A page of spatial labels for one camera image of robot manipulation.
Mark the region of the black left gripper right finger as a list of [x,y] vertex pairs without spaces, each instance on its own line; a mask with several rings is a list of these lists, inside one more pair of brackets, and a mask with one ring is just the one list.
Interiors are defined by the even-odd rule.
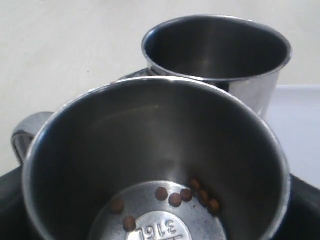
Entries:
[[320,240],[320,190],[291,175],[290,201],[274,240]]

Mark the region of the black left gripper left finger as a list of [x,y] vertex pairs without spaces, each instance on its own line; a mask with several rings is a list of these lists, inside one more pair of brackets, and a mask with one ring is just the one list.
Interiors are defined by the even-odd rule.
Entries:
[[23,167],[0,177],[0,238],[41,240],[26,211],[22,187]]

